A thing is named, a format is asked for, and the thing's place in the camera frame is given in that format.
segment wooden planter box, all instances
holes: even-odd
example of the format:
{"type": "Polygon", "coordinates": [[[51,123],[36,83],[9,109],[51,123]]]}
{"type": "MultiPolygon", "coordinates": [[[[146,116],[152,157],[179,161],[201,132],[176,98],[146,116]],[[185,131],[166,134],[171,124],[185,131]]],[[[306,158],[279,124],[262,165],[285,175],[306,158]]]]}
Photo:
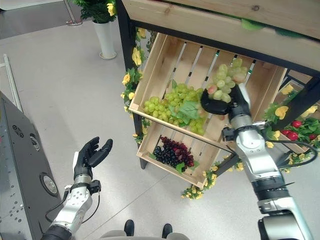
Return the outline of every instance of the wooden planter box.
{"type": "MultiPolygon", "coordinates": [[[[165,92],[171,91],[171,79],[177,83],[185,83],[194,89],[211,82],[211,75],[220,64],[230,64],[235,54],[228,51],[186,41],[158,33],[148,61],[144,68],[143,79],[140,81],[135,98],[130,104],[130,110],[154,122],[177,130],[181,133],[197,138],[211,145],[227,149],[224,143],[220,143],[221,130],[228,120],[219,120],[215,115],[208,119],[203,136],[195,134],[188,128],[181,128],[168,122],[159,120],[144,113],[144,102],[152,96],[160,99],[165,92]]],[[[254,59],[238,56],[243,59],[242,66],[251,67],[254,59]]],[[[262,120],[264,109],[275,99],[281,80],[286,69],[270,63],[255,61],[252,73],[246,84],[250,101],[251,114],[254,121],[262,120]]]]}
{"type": "Polygon", "coordinates": [[[206,181],[206,177],[203,176],[203,171],[210,169],[215,162],[219,151],[220,149],[217,147],[153,122],[148,128],[148,133],[144,137],[136,155],[199,188],[203,188],[206,181]],[[183,142],[188,148],[191,148],[191,154],[193,155],[194,160],[199,162],[199,166],[194,169],[188,167],[185,172],[180,173],[172,166],[163,164],[150,157],[150,154],[154,152],[156,146],[163,146],[160,136],[183,142]]]}

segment black cable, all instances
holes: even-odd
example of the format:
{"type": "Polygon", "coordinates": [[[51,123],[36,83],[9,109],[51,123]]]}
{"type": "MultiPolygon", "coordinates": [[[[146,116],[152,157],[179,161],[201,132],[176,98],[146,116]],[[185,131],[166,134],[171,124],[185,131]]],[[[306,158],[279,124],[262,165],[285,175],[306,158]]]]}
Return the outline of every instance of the black cable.
{"type": "Polygon", "coordinates": [[[54,207],[50,208],[48,211],[45,212],[45,219],[49,222],[49,223],[52,223],[53,221],[48,217],[48,213],[50,213],[51,211],[55,210],[56,208],[58,208],[59,206],[61,206],[65,200],[67,199],[67,196],[69,194],[69,190],[65,190],[64,191],[64,194],[63,194],[63,198],[61,200],[60,203],[58,203],[57,205],[55,205],[54,207]]]}
{"type": "Polygon", "coordinates": [[[88,221],[93,215],[95,215],[96,211],[99,208],[99,204],[100,204],[100,191],[98,191],[98,205],[96,206],[96,209],[94,210],[94,212],[91,214],[90,217],[88,217],[86,220],[84,220],[82,223],[84,224],[86,221],[88,221]]]}
{"type": "Polygon", "coordinates": [[[282,166],[278,166],[278,169],[285,169],[285,168],[292,168],[292,167],[298,167],[298,166],[302,166],[302,165],[306,165],[311,163],[312,161],[314,161],[317,156],[318,156],[318,151],[317,149],[315,149],[313,146],[311,146],[308,143],[305,142],[301,142],[301,141],[290,141],[290,140],[267,140],[268,142],[271,143],[283,143],[283,144],[301,144],[306,146],[307,148],[309,148],[313,153],[313,157],[311,159],[309,159],[308,161],[304,161],[304,162],[300,162],[300,163],[295,163],[295,164],[287,164],[287,165],[282,165],[282,166]]]}

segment grape bunch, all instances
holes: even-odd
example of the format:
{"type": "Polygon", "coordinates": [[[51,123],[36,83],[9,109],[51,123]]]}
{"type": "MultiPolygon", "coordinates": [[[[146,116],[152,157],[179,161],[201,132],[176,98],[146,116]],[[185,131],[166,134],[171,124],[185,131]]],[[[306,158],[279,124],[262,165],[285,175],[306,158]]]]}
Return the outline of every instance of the grape bunch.
{"type": "Polygon", "coordinates": [[[246,79],[248,69],[242,66],[242,59],[236,58],[232,65],[228,67],[221,64],[215,74],[212,76],[212,83],[206,87],[210,99],[221,100],[226,103],[231,101],[231,89],[236,84],[243,83],[246,79]]]}

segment metal stand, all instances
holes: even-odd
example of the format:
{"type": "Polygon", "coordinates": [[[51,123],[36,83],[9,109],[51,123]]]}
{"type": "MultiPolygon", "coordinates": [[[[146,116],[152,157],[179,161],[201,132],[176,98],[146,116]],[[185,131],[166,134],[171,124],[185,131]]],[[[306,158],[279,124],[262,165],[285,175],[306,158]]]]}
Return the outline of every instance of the metal stand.
{"type": "Polygon", "coordinates": [[[68,0],[63,0],[64,1],[64,4],[65,4],[65,7],[66,9],[68,10],[68,13],[71,17],[71,20],[70,21],[66,21],[65,24],[67,24],[68,26],[78,26],[78,25],[81,25],[82,24],[82,20],[76,20],[72,10],[71,10],[71,7],[68,3],[68,0]]]}

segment person's foot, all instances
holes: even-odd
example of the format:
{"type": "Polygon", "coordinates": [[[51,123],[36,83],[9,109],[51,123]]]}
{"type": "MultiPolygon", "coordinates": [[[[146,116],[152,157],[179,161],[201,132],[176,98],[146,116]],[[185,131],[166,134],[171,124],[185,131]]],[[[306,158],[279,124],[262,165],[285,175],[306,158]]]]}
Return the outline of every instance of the person's foot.
{"type": "Polygon", "coordinates": [[[172,230],[172,226],[171,224],[169,223],[166,223],[164,226],[163,226],[163,230],[162,230],[162,238],[163,239],[166,239],[167,236],[172,233],[173,230],[172,230]]]}
{"type": "Polygon", "coordinates": [[[133,236],[135,234],[135,223],[131,219],[127,220],[124,224],[124,231],[127,236],[133,236]]]}

